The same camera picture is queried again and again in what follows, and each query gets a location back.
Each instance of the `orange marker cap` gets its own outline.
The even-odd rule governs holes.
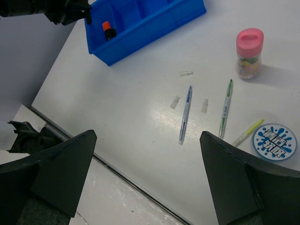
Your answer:
[[[106,31],[111,28],[111,25],[108,21],[106,21],[102,24],[102,28],[103,28],[103,31]]]

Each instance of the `green pen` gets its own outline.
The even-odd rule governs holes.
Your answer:
[[[228,85],[227,93],[226,93],[226,98],[225,98],[225,103],[224,103],[224,108],[223,108],[223,113],[222,113],[222,119],[221,119],[221,124],[220,124],[219,138],[221,138],[221,139],[224,138],[224,131],[225,131],[225,126],[226,126],[226,121],[227,121],[227,116],[228,116],[229,105],[230,105],[232,93],[233,93],[233,81],[231,79],[229,82],[229,85]]]

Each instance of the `blue storage tray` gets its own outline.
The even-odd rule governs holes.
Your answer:
[[[85,21],[89,53],[112,65],[206,12],[203,0],[98,0]],[[107,41],[102,23],[117,36]]]

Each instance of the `pen cap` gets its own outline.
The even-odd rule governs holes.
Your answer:
[[[102,24],[102,28],[103,28],[103,31],[106,31],[111,28],[111,24],[108,21],[106,21]]]
[[[263,49],[264,35],[260,29],[248,28],[241,31],[236,38],[236,50],[239,56],[252,58]]]

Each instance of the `blue sticker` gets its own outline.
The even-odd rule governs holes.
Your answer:
[[[252,145],[263,158],[281,161],[294,154],[298,142],[289,128],[279,124],[266,124],[253,134]]]

